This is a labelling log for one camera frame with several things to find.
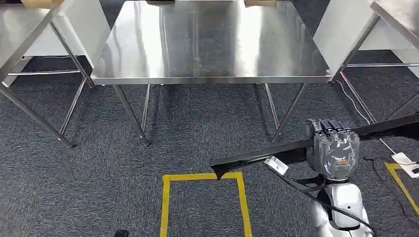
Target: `white cable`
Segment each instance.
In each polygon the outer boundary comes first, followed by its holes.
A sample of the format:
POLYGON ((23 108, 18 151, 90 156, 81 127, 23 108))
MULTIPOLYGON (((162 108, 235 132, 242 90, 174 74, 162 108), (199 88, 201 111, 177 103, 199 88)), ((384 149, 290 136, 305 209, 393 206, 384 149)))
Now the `white cable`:
MULTIPOLYGON (((343 88, 343 85, 340 81, 336 80, 337 83, 339 83, 340 87, 342 88, 343 93, 346 95, 346 97, 348 97, 348 99, 350 99, 352 101, 352 104, 356 110, 356 112, 358 112, 358 114, 368 123, 368 125, 370 125, 370 121, 364 116, 362 115, 362 113, 358 110, 358 107, 356 107, 355 102, 353 101, 353 99, 346 93, 345 89, 343 88)), ((387 143, 385 143, 381 138, 379 139, 392 153, 393 155, 396 154, 396 152, 387 145, 387 143)))

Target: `table top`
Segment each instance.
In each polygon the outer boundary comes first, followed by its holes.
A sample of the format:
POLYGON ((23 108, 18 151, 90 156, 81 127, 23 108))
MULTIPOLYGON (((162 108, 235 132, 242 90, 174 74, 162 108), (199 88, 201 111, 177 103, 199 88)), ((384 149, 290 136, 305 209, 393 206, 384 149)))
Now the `table top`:
POLYGON ((328 66, 289 1, 126 1, 96 84, 320 83, 328 66))
POLYGON ((371 8, 419 49, 419 0, 375 0, 371 8))
POLYGON ((7 76, 54 16, 52 9, 0 5, 0 80, 7 76))

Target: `white plug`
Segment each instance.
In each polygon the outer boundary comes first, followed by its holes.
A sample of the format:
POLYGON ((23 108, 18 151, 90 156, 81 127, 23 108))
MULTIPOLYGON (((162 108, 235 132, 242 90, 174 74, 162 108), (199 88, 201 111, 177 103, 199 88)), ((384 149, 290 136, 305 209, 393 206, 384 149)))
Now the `white plug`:
POLYGON ((399 164, 402 169, 412 178, 419 178, 419 172, 414 173, 413 170, 419 169, 419 164, 414 164, 415 162, 410 160, 407 155, 403 152, 391 155, 394 161, 399 164))
POLYGON ((274 156, 268 156, 264 163, 280 175, 285 175, 288 170, 288 166, 274 156))

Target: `black cable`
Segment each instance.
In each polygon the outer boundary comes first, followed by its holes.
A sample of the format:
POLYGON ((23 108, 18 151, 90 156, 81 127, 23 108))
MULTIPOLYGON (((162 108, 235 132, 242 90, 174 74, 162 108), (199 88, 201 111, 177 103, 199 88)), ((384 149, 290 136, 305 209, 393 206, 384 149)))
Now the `black cable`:
POLYGON ((350 214, 350 213, 348 213, 348 212, 346 212, 346 211, 344 211, 344 210, 342 210, 342 209, 340 209, 340 208, 337 208, 337 207, 335 207, 335 206, 332 206, 332 205, 326 204, 326 203, 322 202, 321 200, 317 199, 316 197, 314 197, 313 195, 311 195, 311 194, 309 194, 309 193, 304 193, 304 194, 305 194, 307 197, 309 197, 309 198, 311 198, 311 199, 315 200, 316 202, 320 203, 323 207, 325 207, 325 208, 327 208, 327 209, 330 209, 330 210, 333 210, 333 211, 336 211, 336 212, 339 212, 339 213, 340 213, 340 214, 342 214, 342 215, 348 216, 348 217, 350 217, 350 218, 352 218, 352 219, 354 219, 354 220, 358 221, 359 223, 362 223, 362 224, 363 224, 363 225, 365 225, 366 227, 370 228, 370 230, 373 232, 373 236, 375 236, 375 237, 377 237, 377 236, 378 236, 378 235, 377 235, 377 231, 375 230, 375 228, 373 228, 373 227, 372 227, 369 223, 365 222, 365 221, 364 221, 364 220, 362 220, 361 218, 358 218, 357 216, 354 216, 354 215, 352 215, 352 214, 350 214))
POLYGON ((403 204, 401 203, 401 201, 396 197, 396 195, 391 191, 391 189, 381 179, 380 175, 377 172, 376 166, 374 165, 374 160, 375 159, 367 159, 365 157, 363 157, 363 158, 364 158, 364 160, 371 161, 371 164, 373 165, 373 170, 376 173, 378 179, 383 183, 383 185, 385 186, 385 188, 393 195, 393 198, 396 199, 396 201, 399 203, 400 207, 402 208, 403 215, 406 217, 406 219, 408 219, 411 223, 413 223, 414 225, 416 225, 416 227, 419 227, 419 224, 418 223, 416 223, 415 221, 413 221, 412 219, 410 219, 410 217, 407 216, 406 211, 405 211, 405 209, 404 209, 403 204))

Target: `yellow tape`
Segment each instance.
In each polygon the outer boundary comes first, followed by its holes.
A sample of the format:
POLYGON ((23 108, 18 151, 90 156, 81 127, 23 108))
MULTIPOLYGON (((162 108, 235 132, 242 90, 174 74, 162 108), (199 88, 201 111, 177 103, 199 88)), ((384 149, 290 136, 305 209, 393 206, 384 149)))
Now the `yellow tape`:
MULTIPOLYGON (((214 173, 201 174, 166 174, 163 175, 163 200, 162 200, 162 219, 160 223, 160 237, 168 235, 168 217, 169 217, 169 197, 170 197, 170 182, 171 181, 192 181, 192 180, 211 180, 217 179, 214 173)), ((249 209, 246 201, 245 184, 241 172, 231 172, 223 175, 222 179, 236 179, 237 187, 239 189, 240 208, 243 217, 243 229, 245 237, 252 237, 249 209)))
POLYGON ((418 214, 419 213, 419 208, 416 205, 415 200, 413 200, 413 198, 410 196, 409 191, 407 191, 405 185, 403 184, 402 180, 399 178, 399 176, 397 175, 397 173, 395 171, 396 169, 400 169, 401 168, 399 166, 399 164, 397 164, 397 163, 387 163, 387 162, 384 162, 384 164, 387 167, 388 172, 390 172, 391 176, 393 176, 393 178, 396 181, 396 183, 402 189, 403 193, 405 194, 405 196, 407 197, 407 200, 412 205, 412 207, 415 210, 416 214, 418 214))
MULTIPOLYGON (((221 179, 235 179, 238 172, 226 173, 221 179)), ((214 173, 203 173, 203 174, 167 174, 170 181, 192 181, 192 180, 206 180, 206 179, 217 179, 214 173)))
POLYGON ((163 200, 162 200, 162 218, 161 218, 161 223, 160 223, 160 237, 166 237, 168 235, 169 196, 170 196, 169 175, 163 175, 163 200))
POLYGON ((249 209, 248 209, 248 203, 246 200, 245 183, 243 181, 243 174, 240 172, 237 172, 236 179, 237 179, 237 187, 239 189, 239 201, 240 201, 240 208, 242 210, 243 228, 245 230, 245 237, 251 237, 249 209))

